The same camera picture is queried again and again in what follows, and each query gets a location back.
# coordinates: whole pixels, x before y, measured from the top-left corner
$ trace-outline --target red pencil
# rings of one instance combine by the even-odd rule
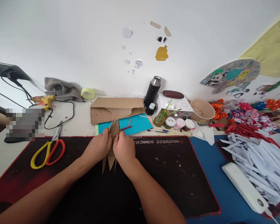
[[[128,127],[126,127],[126,128],[123,128],[123,129],[120,129],[120,130],[122,131],[122,130],[127,129],[127,128],[130,128],[130,127],[132,127],[132,126],[133,126],[133,125],[128,126]]]

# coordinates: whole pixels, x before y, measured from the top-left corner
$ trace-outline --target black thermos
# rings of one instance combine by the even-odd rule
[[[155,101],[159,88],[161,86],[161,80],[162,79],[158,76],[153,77],[153,79],[151,80],[144,100],[144,105],[146,107],[148,107]]]

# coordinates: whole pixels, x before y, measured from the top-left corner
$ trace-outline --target towel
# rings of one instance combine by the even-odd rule
[[[45,92],[47,95],[54,95],[59,101],[83,102],[84,100],[72,84],[60,79],[45,77],[44,88],[47,90]]]

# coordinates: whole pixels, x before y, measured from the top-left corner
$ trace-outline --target green straw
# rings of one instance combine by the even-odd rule
[[[173,113],[175,113],[175,112],[177,112],[177,111],[179,111],[179,110],[181,110],[181,108],[180,109],[178,109],[178,110],[176,110],[176,111],[173,111],[172,113],[170,113],[170,114],[173,114]]]
[[[168,109],[169,105],[171,104],[171,101],[172,101],[172,99],[170,100],[170,102],[169,102],[169,104],[168,104],[166,110]]]

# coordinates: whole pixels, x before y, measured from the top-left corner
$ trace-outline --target blue paper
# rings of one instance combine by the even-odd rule
[[[120,128],[123,129],[128,126],[130,119],[132,119],[130,125],[133,125],[133,127],[123,130],[126,135],[136,134],[138,132],[152,128],[149,119],[147,117],[140,117],[139,115],[135,115],[128,118],[122,118],[119,120]],[[109,128],[110,124],[111,122],[98,124],[99,134],[101,134],[105,128]]]

